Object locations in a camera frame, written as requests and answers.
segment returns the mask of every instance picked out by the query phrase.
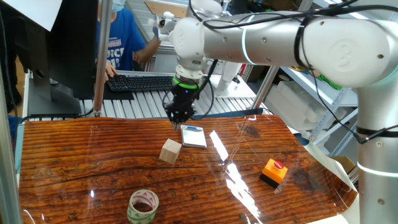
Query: face mask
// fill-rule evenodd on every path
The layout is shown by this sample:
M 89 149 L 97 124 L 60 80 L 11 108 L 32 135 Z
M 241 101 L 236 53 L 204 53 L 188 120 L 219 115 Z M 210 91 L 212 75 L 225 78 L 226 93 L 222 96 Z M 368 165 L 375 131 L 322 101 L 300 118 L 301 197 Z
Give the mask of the face mask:
M 112 4 L 112 13 L 117 13 L 124 8 L 124 4 L 126 0 L 113 0 Z

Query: black keyboard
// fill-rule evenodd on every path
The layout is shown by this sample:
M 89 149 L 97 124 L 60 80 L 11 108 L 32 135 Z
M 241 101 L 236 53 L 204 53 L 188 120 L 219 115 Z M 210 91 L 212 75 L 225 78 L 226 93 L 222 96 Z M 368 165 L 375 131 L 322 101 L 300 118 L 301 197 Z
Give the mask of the black keyboard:
M 171 90 L 173 76 L 127 77 L 115 75 L 108 81 L 112 91 Z

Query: blue shirt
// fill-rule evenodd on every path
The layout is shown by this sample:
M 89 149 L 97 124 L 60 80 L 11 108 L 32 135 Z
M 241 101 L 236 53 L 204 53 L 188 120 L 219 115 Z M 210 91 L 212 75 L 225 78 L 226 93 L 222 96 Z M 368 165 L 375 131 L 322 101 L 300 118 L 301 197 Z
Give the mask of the blue shirt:
M 97 43 L 99 39 L 100 22 L 97 22 Z M 108 63 L 116 70 L 133 71 L 132 53 L 142 50 L 145 46 L 131 11 L 128 9 L 119 11 L 111 23 L 109 32 Z

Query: small wooden block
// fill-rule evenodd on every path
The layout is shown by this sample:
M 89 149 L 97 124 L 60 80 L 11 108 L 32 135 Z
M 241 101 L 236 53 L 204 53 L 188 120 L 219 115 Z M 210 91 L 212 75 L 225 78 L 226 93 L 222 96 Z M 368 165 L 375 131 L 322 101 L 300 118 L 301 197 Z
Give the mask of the small wooden block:
M 174 165 L 178 155 L 180 154 L 181 146 L 182 145 L 180 143 L 168 139 L 162 147 L 159 159 Z

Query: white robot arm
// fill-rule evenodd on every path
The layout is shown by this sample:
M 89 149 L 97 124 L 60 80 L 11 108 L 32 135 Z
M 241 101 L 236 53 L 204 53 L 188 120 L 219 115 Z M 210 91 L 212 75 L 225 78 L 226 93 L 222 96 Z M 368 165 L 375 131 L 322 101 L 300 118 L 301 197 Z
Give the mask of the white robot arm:
M 170 121 L 178 125 L 194 114 L 192 102 L 199 96 L 207 58 L 315 68 L 334 83 L 358 92 L 357 137 L 364 139 L 358 144 L 361 223 L 397 223 L 398 24 L 295 17 L 300 13 L 291 11 L 222 18 L 215 11 L 213 19 L 178 21 L 169 35 L 180 64 L 175 98 L 165 106 Z

